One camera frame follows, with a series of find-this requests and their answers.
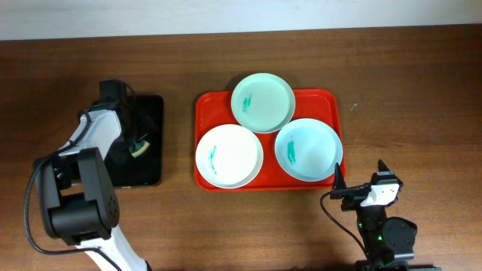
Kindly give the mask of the green and yellow sponge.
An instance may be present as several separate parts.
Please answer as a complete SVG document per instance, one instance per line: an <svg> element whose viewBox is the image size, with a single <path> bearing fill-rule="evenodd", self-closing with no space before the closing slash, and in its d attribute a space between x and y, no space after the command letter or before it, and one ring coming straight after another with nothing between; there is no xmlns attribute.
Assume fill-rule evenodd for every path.
<svg viewBox="0 0 482 271"><path fill-rule="evenodd" d="M146 152L149 147L149 142L141 140L140 142L133 142L133 144L129 146L129 151L134 158L137 158Z"/></svg>

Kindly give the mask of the white plate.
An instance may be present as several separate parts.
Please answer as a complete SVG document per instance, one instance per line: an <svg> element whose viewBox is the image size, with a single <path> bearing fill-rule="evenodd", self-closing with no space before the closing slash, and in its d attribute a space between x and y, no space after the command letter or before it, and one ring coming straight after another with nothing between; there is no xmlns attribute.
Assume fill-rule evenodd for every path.
<svg viewBox="0 0 482 271"><path fill-rule="evenodd" d="M221 189L243 187L261 171L264 151L249 129L224 124L210 129L198 142L195 163L200 175Z"/></svg>

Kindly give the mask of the mint green plate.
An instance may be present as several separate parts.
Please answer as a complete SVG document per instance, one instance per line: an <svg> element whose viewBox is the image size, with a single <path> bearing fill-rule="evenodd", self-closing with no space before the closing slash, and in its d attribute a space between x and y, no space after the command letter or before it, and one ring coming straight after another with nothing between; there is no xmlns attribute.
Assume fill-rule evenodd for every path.
<svg viewBox="0 0 482 271"><path fill-rule="evenodd" d="M283 128L294 116L294 91L280 77L256 73L243 78L230 100L236 121L256 133L272 133Z"/></svg>

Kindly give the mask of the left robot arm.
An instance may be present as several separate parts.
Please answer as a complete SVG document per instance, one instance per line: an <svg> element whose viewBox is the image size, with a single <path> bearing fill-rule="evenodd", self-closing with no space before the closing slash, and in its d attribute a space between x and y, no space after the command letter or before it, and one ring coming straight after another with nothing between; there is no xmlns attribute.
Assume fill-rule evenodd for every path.
<svg viewBox="0 0 482 271"><path fill-rule="evenodd" d="M84 252L102 270L149 270L123 235L115 188L160 182L163 99L101 81L99 99L58 150L35 161L28 189L38 194L47 235Z"/></svg>

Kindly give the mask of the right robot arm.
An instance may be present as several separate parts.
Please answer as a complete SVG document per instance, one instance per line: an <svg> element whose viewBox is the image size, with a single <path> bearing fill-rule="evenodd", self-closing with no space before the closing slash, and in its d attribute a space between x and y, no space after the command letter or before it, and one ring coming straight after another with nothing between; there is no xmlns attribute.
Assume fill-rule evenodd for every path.
<svg viewBox="0 0 482 271"><path fill-rule="evenodd" d="M329 218L360 246L365 260L355 262L354 270L436 270L436 266L411 266L417 225L400 217L388 217L386 208L398 200L404 184L382 161L377 161L378 171L368 183L347 187L340 164L334 167L334 183L331 191L323 195L340 199L343 212L356 212L360 238L335 218Z"/></svg>

